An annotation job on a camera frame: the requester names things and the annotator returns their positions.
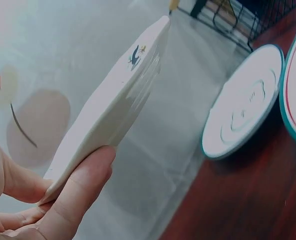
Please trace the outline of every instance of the dark red table surface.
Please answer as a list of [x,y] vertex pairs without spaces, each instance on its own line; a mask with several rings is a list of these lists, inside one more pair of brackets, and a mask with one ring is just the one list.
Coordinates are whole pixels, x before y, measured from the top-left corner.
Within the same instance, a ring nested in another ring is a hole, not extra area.
[[[284,51],[295,32],[277,38]],[[296,240],[296,143],[279,101],[239,151],[205,160],[160,240]]]

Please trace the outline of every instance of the hand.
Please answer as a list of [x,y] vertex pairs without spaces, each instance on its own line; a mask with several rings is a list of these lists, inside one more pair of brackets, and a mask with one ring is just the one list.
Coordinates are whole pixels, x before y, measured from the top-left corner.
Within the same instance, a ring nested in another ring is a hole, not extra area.
[[[71,240],[110,178],[114,158],[113,148],[101,147],[77,167],[55,202],[14,214],[0,213],[0,240]],[[0,195],[36,203],[50,184],[17,165],[0,148]]]

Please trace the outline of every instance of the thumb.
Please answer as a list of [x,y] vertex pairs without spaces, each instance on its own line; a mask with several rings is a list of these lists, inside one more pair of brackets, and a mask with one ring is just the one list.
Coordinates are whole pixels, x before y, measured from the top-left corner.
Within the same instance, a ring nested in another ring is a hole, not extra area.
[[115,150],[104,146],[72,173],[58,199],[36,229],[23,230],[19,240],[71,240],[81,220],[111,176]]

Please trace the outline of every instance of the black metal grid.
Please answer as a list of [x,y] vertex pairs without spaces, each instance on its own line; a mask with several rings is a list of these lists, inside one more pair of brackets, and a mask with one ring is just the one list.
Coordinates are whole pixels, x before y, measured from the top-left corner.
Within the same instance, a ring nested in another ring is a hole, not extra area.
[[[257,0],[255,7],[250,7],[251,11],[247,8],[249,6],[244,6],[239,2],[230,0],[221,0],[215,11],[209,8],[206,3],[207,0],[197,0],[191,12],[180,7],[178,7],[178,10],[214,29],[247,52],[253,51],[251,42],[296,8],[296,0]],[[214,12],[212,19],[202,14],[201,10],[203,8]],[[235,20],[233,22],[225,21],[224,16],[227,14],[230,16],[233,15]],[[226,28],[226,26],[220,23],[222,20],[228,23],[229,28]],[[234,30],[238,30],[246,36],[247,41],[233,35]]]

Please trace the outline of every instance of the red stripe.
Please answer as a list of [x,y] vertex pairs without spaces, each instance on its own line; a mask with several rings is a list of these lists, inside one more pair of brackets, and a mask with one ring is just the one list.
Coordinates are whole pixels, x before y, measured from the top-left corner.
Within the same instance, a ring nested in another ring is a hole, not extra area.
[[289,71],[288,71],[288,75],[287,75],[287,84],[286,84],[286,103],[287,103],[287,109],[288,109],[288,112],[289,112],[290,118],[292,119],[293,124],[296,126],[296,121],[293,119],[293,116],[292,116],[292,114],[291,114],[291,110],[290,110],[290,106],[289,106],[289,99],[288,99],[288,83],[289,83],[289,75],[290,75],[290,70],[291,70],[292,60],[293,60],[293,57],[294,57],[295,53],[296,53],[296,47],[294,48],[294,52],[293,52],[292,57],[291,57],[291,61],[290,61],[290,65],[289,65]]

